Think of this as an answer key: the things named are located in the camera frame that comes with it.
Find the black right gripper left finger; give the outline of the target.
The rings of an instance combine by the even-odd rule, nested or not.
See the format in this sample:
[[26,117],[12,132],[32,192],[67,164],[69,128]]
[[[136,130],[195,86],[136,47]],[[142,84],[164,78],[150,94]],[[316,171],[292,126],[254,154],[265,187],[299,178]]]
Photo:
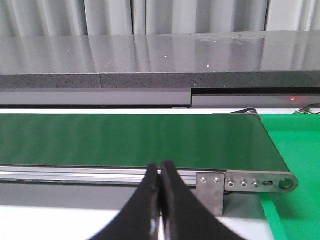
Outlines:
[[144,178],[119,214],[93,240],[157,240],[160,207],[158,204],[158,166],[147,167]]

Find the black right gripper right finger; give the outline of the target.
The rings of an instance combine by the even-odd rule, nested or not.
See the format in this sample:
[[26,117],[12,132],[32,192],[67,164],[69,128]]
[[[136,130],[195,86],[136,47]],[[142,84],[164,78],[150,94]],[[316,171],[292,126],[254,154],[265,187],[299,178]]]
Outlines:
[[166,240],[236,240],[185,185],[172,161],[161,165],[161,207]]

